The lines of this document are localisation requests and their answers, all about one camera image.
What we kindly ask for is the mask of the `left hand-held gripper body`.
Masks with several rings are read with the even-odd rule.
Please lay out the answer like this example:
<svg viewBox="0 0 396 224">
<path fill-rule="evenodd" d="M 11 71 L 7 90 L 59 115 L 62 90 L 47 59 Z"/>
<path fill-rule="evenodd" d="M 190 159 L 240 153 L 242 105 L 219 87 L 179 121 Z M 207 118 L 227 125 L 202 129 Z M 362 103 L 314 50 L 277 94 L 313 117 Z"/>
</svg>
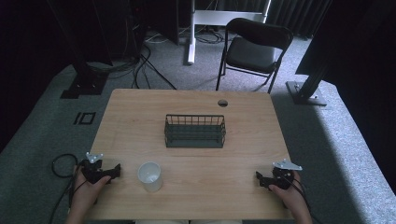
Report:
<svg viewBox="0 0 396 224">
<path fill-rule="evenodd" d="M 92 184 L 95 184 L 105 176 L 104 171 L 102 170 L 103 157 L 103 153 L 91 154 L 90 152 L 87 152 L 86 158 L 81 162 L 81 172 Z"/>
</svg>

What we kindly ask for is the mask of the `white cup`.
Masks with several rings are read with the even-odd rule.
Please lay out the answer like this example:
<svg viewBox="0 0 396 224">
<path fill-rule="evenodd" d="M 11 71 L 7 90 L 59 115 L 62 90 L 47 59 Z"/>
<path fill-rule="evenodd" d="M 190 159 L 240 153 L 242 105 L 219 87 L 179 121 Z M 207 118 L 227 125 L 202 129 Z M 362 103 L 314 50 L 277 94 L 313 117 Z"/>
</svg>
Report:
<svg viewBox="0 0 396 224">
<path fill-rule="evenodd" d="M 137 176 L 144 189 L 148 192 L 158 191 L 163 185 L 161 166 L 154 161 L 141 164 Z"/>
</svg>

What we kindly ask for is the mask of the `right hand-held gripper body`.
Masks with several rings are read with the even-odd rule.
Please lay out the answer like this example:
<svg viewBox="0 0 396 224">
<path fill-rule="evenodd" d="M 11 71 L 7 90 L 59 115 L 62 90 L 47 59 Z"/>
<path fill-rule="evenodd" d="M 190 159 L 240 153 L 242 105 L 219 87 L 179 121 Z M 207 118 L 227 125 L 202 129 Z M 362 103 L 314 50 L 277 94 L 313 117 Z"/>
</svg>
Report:
<svg viewBox="0 0 396 224">
<path fill-rule="evenodd" d="M 273 179 L 272 185 L 280 189 L 288 189 L 294 181 L 294 171 L 302 171 L 303 167 L 297 165 L 287 159 L 276 161 L 273 163 Z"/>
</svg>

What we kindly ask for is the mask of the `person's right hand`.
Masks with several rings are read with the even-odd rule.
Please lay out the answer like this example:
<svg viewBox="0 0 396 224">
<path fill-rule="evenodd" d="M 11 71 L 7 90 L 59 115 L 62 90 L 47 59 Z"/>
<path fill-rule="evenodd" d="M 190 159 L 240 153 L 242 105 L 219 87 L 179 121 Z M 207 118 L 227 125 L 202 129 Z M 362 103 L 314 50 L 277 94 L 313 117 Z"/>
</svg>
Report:
<svg viewBox="0 0 396 224">
<path fill-rule="evenodd" d="M 294 171 L 293 183 L 297 186 L 297 189 L 295 187 L 280 189 L 274 185 L 269 186 L 269 189 L 283 201 L 291 214 L 297 210 L 308 210 L 305 199 L 299 192 L 299 190 L 302 189 L 302 186 L 300 184 L 300 176 L 296 171 Z"/>
</svg>

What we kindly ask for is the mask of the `dark wire basket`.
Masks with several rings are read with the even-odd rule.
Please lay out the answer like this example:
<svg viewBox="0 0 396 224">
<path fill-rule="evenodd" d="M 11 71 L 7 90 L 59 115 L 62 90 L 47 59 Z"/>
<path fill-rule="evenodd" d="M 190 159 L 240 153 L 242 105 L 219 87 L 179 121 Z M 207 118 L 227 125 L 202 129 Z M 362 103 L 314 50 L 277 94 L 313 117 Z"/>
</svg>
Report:
<svg viewBox="0 0 396 224">
<path fill-rule="evenodd" d="M 225 135 L 223 115 L 165 116 L 164 142 L 167 147 L 223 148 Z"/>
</svg>

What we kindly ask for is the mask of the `white desk frame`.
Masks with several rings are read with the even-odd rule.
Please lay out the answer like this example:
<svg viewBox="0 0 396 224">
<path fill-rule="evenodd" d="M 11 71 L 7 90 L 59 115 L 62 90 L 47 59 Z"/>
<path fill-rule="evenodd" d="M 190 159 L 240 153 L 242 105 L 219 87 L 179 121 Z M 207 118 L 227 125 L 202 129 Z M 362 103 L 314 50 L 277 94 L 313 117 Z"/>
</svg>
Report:
<svg viewBox="0 0 396 224">
<path fill-rule="evenodd" d="M 195 62 L 195 26 L 196 25 L 215 25 L 225 26 L 229 21 L 235 18 L 244 18 L 252 21 L 266 23 L 269 8 L 272 0 L 265 0 L 262 12 L 243 12 L 243 11 L 221 11 L 221 10 L 197 10 L 195 0 L 191 0 L 191 31 L 188 54 L 188 64 Z"/>
</svg>

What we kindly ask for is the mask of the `black folding chair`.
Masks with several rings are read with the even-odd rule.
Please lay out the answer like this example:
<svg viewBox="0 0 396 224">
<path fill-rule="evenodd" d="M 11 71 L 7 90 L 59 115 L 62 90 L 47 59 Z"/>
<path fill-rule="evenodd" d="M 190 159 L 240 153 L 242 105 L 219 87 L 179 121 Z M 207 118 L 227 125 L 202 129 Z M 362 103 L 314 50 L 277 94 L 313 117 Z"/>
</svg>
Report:
<svg viewBox="0 0 396 224">
<path fill-rule="evenodd" d="M 282 59 L 293 40 L 293 33 L 283 26 L 235 18 L 225 27 L 216 90 L 227 70 L 265 77 L 271 92 Z"/>
</svg>

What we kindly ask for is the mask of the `person's left hand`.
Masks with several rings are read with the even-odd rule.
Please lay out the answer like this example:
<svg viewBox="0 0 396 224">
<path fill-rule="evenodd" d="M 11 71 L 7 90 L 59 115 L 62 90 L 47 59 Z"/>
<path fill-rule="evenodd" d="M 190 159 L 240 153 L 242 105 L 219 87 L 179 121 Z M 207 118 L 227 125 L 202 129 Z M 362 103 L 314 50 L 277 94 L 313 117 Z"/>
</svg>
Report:
<svg viewBox="0 0 396 224">
<path fill-rule="evenodd" d="M 74 218 L 84 218 L 109 180 L 110 177 L 106 175 L 92 184 L 79 169 L 69 215 Z"/>
</svg>

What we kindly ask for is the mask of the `black metal stand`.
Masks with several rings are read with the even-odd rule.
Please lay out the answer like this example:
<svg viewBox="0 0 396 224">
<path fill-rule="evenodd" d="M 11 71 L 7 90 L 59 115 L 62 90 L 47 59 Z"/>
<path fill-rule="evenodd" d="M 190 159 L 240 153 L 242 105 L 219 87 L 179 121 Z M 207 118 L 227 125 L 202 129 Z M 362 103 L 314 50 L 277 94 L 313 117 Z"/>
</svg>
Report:
<svg viewBox="0 0 396 224">
<path fill-rule="evenodd" d="M 67 90 L 63 91 L 61 98 L 77 99 L 80 95 L 101 95 L 109 73 L 93 71 L 89 67 L 61 8 L 55 0 L 46 1 L 63 34 L 66 46 L 70 49 L 71 64 L 76 71 L 72 84 Z"/>
<path fill-rule="evenodd" d="M 321 1 L 326 5 L 318 20 L 318 28 L 296 70 L 297 75 L 307 75 L 307 79 L 304 82 L 296 80 L 286 82 L 290 96 L 296 105 L 327 105 L 318 89 L 320 81 L 328 70 L 327 60 L 329 59 L 329 51 L 321 49 L 324 37 L 320 26 L 331 8 L 332 0 Z"/>
</svg>

